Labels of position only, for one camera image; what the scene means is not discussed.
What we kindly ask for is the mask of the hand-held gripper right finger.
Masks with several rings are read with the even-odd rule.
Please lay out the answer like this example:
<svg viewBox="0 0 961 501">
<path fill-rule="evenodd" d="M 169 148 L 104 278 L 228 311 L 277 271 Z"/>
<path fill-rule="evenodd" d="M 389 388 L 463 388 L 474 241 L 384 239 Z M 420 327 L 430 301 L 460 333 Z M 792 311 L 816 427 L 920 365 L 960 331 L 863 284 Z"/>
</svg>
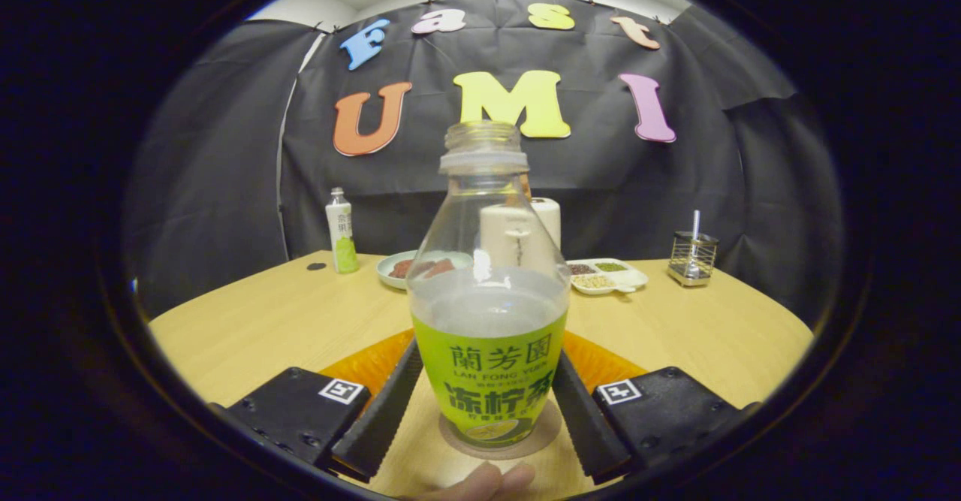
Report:
<svg viewBox="0 0 961 501">
<path fill-rule="evenodd" d="M 682 459 L 758 406 L 738 408 L 683 369 L 649 372 L 572 332 L 564 334 L 553 394 L 595 484 Z"/>
</svg>

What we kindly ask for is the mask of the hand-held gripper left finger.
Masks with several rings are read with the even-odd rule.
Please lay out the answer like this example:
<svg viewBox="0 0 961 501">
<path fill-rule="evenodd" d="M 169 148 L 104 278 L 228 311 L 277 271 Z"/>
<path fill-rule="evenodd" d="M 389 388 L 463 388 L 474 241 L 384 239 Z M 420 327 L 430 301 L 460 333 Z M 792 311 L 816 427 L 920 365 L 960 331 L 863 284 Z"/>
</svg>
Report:
<svg viewBox="0 0 961 501">
<path fill-rule="evenodd" d="M 412 330 L 316 373 L 289 367 L 218 415 L 295 461 L 368 483 L 397 435 L 423 363 Z"/>
</svg>

